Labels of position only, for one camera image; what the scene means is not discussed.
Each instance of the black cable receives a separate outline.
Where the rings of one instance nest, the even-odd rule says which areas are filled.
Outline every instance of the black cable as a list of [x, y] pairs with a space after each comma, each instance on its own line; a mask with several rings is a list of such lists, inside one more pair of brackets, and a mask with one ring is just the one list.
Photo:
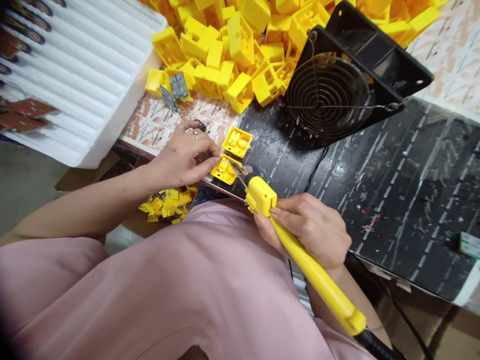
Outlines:
[[366, 270], [368, 275], [373, 279], [373, 282], [376, 283], [376, 285], [380, 288], [380, 290], [391, 300], [393, 306], [398, 310], [401, 317], [403, 318], [403, 320], [405, 320], [406, 324], [408, 325], [411, 332], [413, 333], [413, 336], [416, 338], [418, 344], [421, 347], [421, 350], [423, 351], [423, 354], [425, 355], [426, 360], [434, 360], [432, 354], [430, 353], [429, 348], [425, 344], [419, 332], [417, 331], [417, 329], [415, 329], [414, 325], [412, 324], [410, 319], [407, 317], [407, 315], [404, 313], [404, 311], [399, 306], [399, 304], [394, 300], [387, 286], [383, 282], [381, 282], [376, 275], [372, 274], [370, 270], [365, 266], [365, 264], [356, 255], [354, 255], [351, 252], [349, 252], [349, 255], [352, 256], [359, 264], [361, 264], [361, 266]]
[[306, 183], [305, 190], [303, 190], [304, 193], [308, 193], [310, 190], [310, 186], [312, 186], [312, 180], [314, 179], [315, 173], [317, 172], [317, 169], [319, 168], [320, 163], [325, 159], [327, 156], [327, 153], [329, 152], [330, 146], [327, 145], [323, 148], [320, 157], [318, 158], [315, 167], [313, 168], [310, 176], [308, 177], [308, 182]]

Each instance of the fan grille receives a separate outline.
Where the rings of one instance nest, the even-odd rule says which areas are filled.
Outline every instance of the fan grille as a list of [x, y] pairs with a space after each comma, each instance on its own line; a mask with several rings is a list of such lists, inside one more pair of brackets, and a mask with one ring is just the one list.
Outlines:
[[329, 144], [357, 131], [370, 116], [362, 72], [337, 56], [318, 54], [293, 74], [286, 107], [300, 126]]

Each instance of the pile of yellow plastic parts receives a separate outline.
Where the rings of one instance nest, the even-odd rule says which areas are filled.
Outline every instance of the pile of yellow plastic parts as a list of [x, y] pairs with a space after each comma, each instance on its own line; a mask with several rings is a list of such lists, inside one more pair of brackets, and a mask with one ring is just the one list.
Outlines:
[[181, 223], [189, 212], [189, 205], [194, 199], [199, 184], [162, 190], [152, 194], [147, 202], [138, 208], [148, 213], [148, 222], [157, 223], [159, 218], [168, 218], [172, 224]]
[[[227, 100], [241, 114], [254, 97], [266, 106], [285, 94], [307, 30], [325, 26], [338, 0], [142, 0], [171, 27], [152, 37], [165, 63], [146, 89], [161, 98], [183, 73], [190, 92]], [[439, 16], [448, 0], [349, 0], [403, 48]]]

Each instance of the black fan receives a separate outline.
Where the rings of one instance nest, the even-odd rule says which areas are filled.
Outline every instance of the black fan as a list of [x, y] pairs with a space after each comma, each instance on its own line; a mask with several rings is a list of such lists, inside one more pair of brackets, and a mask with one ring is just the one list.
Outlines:
[[347, 1], [308, 32], [282, 106], [322, 146], [403, 110], [433, 75]]

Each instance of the white foam tray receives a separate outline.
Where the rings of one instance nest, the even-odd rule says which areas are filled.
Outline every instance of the white foam tray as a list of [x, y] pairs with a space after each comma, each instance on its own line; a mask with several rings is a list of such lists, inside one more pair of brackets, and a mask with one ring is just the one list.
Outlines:
[[[138, 0], [66, 0], [67, 8], [49, 1], [52, 17], [23, 4], [47, 20], [52, 31], [10, 12], [43, 35], [45, 44], [5, 27], [32, 52], [18, 52], [18, 63], [2, 60], [12, 74], [0, 79], [59, 111], [46, 116], [48, 127], [5, 135], [70, 167], [94, 169], [143, 96], [148, 70], [160, 66], [151, 36], [168, 23]], [[5, 90], [23, 97], [14, 87]]]

